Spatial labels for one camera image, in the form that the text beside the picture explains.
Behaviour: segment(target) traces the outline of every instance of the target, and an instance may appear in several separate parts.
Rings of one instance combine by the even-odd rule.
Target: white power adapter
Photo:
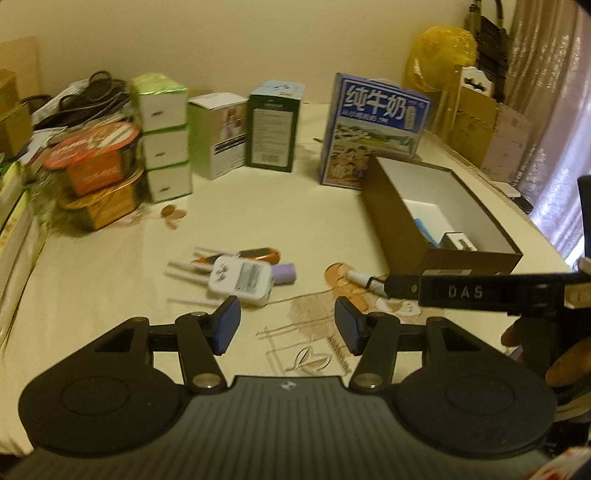
[[[269,301],[273,282],[270,263],[222,255],[213,264],[207,287],[217,295],[235,295],[247,303],[263,306]]]

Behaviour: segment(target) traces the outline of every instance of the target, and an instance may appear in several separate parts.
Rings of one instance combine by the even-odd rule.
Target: open cardboard box
[[[522,257],[490,211],[447,168],[374,157],[362,198],[390,273],[509,274]],[[437,242],[446,232],[461,232],[477,251],[433,247],[417,227],[417,218]]]

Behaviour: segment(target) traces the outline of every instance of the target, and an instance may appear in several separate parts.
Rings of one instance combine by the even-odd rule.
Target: blue milk box
[[[337,73],[320,182],[360,190],[371,155],[413,158],[430,105],[420,93]]]

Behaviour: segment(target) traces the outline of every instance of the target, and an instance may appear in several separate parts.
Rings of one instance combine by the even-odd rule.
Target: dark green box
[[[301,83],[269,80],[248,98],[246,165],[291,171],[304,97]]]

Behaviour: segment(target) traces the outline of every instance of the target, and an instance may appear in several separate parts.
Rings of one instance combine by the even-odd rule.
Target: metal screw
[[[193,385],[197,388],[216,388],[222,383],[222,379],[216,374],[199,374],[193,377]]]
[[[361,388],[374,389],[384,383],[384,379],[378,374],[359,374],[355,377],[355,383]]]

